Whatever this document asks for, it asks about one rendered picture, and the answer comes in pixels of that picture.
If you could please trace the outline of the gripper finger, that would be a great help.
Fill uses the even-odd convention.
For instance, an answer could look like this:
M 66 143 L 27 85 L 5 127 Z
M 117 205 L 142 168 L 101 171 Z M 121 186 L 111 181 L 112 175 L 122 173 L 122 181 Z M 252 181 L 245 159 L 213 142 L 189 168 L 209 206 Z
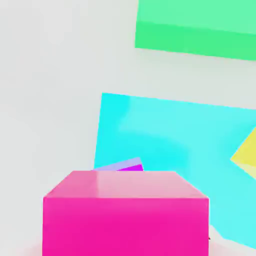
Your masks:
M 228 256 L 226 240 L 212 226 L 209 226 L 208 256 Z

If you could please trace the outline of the small pink cube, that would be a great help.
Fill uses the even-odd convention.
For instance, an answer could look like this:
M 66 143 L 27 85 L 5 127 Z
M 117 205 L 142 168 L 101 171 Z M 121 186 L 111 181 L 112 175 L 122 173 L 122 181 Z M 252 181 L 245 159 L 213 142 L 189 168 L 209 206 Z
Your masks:
M 42 256 L 209 256 L 209 198 L 173 171 L 73 171 L 43 199 Z

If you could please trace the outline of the small yellow cube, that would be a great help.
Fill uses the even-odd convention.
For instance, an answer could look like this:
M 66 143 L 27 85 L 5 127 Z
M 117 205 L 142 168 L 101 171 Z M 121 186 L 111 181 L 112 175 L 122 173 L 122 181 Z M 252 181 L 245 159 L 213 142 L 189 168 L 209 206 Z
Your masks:
M 256 180 L 256 127 L 242 142 L 230 160 Z

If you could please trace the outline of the small purple cube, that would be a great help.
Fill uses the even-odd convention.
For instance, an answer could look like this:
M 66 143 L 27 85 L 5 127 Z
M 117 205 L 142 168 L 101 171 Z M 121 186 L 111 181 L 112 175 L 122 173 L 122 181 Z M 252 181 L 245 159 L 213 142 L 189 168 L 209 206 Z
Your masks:
M 93 169 L 94 171 L 143 171 L 143 164 L 139 157 L 113 163 Z

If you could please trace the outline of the large cyan box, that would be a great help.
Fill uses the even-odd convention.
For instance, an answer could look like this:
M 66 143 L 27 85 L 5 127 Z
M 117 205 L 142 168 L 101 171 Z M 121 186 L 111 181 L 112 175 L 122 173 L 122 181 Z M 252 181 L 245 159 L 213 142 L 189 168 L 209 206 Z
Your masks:
M 210 224 L 256 249 L 256 179 L 231 157 L 256 127 L 256 109 L 104 93 L 94 166 L 139 157 L 175 171 L 210 200 Z

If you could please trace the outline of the large green box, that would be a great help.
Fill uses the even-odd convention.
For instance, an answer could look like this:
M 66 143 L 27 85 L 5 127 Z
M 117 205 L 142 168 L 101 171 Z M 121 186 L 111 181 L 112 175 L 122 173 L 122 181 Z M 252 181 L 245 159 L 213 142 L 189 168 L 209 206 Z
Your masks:
M 135 47 L 256 61 L 256 0 L 138 0 Z

